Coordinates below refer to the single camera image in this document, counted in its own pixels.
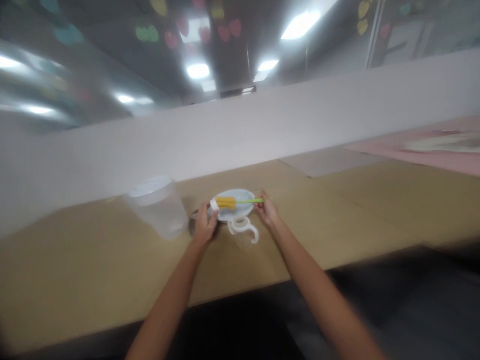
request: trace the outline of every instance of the plastic container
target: plastic container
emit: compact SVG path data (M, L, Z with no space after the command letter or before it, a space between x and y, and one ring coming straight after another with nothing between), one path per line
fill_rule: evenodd
M168 176L159 176L138 185L124 198L138 217L152 225L166 240L172 240L187 228L187 213L175 181Z
M228 230L233 235L236 245L242 250L248 250L259 242L259 231L250 223L246 216L236 216L228 220Z

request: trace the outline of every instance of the plastic lid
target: plastic lid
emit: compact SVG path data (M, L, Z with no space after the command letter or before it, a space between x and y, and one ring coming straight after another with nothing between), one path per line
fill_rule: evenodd
M172 182L172 178L166 175L158 176L151 181L137 185L127 195L131 198L138 198L144 195L154 193L160 189L163 189Z

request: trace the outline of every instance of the clear plastic container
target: clear plastic container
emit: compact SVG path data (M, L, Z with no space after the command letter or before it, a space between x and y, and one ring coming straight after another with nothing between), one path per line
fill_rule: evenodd
M166 240L172 240L187 228L187 213L175 181L168 176L159 176L138 185L124 198L138 217L152 225Z

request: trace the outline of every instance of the green brush handle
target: green brush handle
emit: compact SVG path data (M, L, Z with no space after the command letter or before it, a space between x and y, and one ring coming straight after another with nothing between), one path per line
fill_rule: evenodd
M252 199L252 200L237 200L237 204L250 204L250 203L263 203L264 200L262 198Z

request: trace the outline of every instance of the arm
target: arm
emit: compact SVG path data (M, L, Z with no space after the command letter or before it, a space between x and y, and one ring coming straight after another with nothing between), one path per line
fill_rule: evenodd
M278 216L277 209L262 190L264 203L255 204L283 255L286 267L298 286L320 330L341 359L384 359L368 330L332 281Z
M218 211L208 221L207 206L205 202L198 210L195 235L138 331L126 360L159 360L167 356L187 308L197 266L217 224Z

